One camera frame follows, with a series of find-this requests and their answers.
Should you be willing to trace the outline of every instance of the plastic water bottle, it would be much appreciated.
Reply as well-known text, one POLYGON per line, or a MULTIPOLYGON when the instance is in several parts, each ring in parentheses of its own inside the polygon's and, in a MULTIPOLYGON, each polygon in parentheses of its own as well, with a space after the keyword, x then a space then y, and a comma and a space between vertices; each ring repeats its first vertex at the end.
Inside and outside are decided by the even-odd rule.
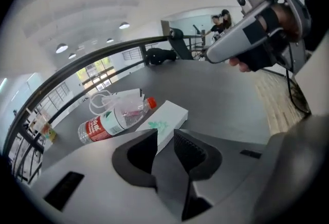
POLYGON ((125 97, 95 118, 82 123, 78 129, 79 139, 88 144, 110 138, 138 123, 150 109, 156 107, 153 97, 145 100, 125 97))

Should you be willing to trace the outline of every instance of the hand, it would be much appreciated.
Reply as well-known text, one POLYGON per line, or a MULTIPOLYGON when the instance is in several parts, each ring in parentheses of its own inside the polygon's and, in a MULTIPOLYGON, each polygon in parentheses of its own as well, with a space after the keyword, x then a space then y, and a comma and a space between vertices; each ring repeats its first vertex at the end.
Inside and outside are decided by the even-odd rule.
MULTIPOLYGON (((276 13, 280 25, 286 31, 286 33, 290 36, 291 39, 295 40, 298 37, 298 26, 295 20, 293 13, 291 12, 290 8, 282 5, 282 4, 275 4, 272 6, 272 9, 276 13)), ((267 29, 267 24, 262 17, 258 18, 259 22, 262 24, 263 28, 267 29)), ((247 64, 240 62, 238 58, 231 58, 229 60, 229 64, 231 66, 239 65, 239 70, 241 72, 249 72, 250 69, 247 64)))

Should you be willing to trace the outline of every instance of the window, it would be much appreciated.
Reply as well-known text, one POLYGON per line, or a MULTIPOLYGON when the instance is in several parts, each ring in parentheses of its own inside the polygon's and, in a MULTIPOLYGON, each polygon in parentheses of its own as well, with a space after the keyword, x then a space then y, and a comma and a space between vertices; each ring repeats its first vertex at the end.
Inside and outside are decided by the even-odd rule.
MULTIPOLYGON (((80 79, 80 81, 84 84, 84 88, 89 88, 93 84, 99 82, 101 79, 106 79, 108 75, 111 75, 115 73, 115 69, 113 68, 112 62, 109 57, 105 57, 99 61, 96 61, 92 64, 89 64, 85 68, 82 68, 77 72, 77 75, 80 79)), ((109 86, 113 82, 116 82, 119 78, 117 76, 114 76, 103 83, 96 86, 95 90, 103 90, 105 87, 109 86)), ((92 95, 95 93, 94 90, 89 91, 89 95, 92 95)))
POLYGON ((83 85, 83 87, 84 87, 85 89, 88 89, 88 88, 91 87, 92 85, 93 85, 93 82, 90 81, 90 82, 87 82, 85 85, 83 85))
POLYGON ((87 71, 86 71, 85 68, 82 68, 81 70, 78 70, 77 75, 78 75, 81 82, 84 82, 84 81, 89 79, 89 76, 88 76, 87 71))
POLYGON ((89 96, 92 96, 92 95, 95 94, 96 92, 97 92, 97 89, 94 88, 94 89, 92 89, 92 90, 90 90, 90 91, 88 92, 88 95, 89 95, 89 96))
POLYGON ((100 78, 96 78, 96 79, 93 80, 93 82, 94 82, 94 83, 97 83, 97 82, 99 82, 100 80, 101 80, 100 78))
POLYGON ((141 60, 142 54, 140 53, 139 48, 131 49, 122 53, 125 61, 128 60, 141 60))
MULTIPOLYGON (((111 74, 113 74, 113 73, 115 73, 115 70, 114 70, 114 69, 109 70, 109 71, 107 72, 107 75, 111 75, 111 74)), ((115 76, 113 76, 112 78, 110 78, 110 81, 111 81, 111 83, 114 83, 114 82, 116 82, 118 79, 119 79, 118 76, 115 75, 115 76)))
POLYGON ((109 80, 105 80, 103 84, 105 85, 105 87, 108 87, 111 84, 111 82, 109 80))
POLYGON ((103 65, 104 65, 105 69, 108 69, 108 68, 110 68, 110 67, 113 66, 112 65, 112 62, 109 59, 109 57, 103 58, 101 61, 102 61, 103 65))
POLYGON ((104 85, 101 83, 101 84, 97 85, 96 88, 97 88, 97 90, 103 90, 104 85))
POLYGON ((104 65, 101 60, 94 62, 94 65, 97 69, 97 72, 101 72, 101 71, 105 70, 104 65))

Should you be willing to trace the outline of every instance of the white box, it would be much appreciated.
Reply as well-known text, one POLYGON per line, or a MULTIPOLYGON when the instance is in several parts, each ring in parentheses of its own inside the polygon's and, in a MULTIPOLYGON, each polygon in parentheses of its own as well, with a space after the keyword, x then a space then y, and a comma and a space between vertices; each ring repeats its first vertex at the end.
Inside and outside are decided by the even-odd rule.
POLYGON ((170 101, 165 101, 136 131, 158 129, 158 154, 173 138, 174 129, 179 129, 187 120, 187 116, 186 109, 170 101))

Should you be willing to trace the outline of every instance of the black strap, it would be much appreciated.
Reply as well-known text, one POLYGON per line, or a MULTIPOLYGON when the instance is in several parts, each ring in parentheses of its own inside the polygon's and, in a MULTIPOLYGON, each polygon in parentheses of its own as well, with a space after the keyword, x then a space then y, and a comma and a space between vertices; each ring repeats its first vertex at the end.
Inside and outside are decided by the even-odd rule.
POLYGON ((258 20, 245 27, 243 32, 251 44, 259 42, 259 40, 267 37, 266 31, 258 20))
POLYGON ((278 16, 272 8, 267 8, 262 11, 261 16, 266 22, 267 32, 271 32, 280 27, 278 16))
POLYGON ((272 66, 273 63, 264 45, 261 44, 252 50, 248 50, 237 58, 248 65, 249 69, 252 71, 257 71, 259 69, 272 66))

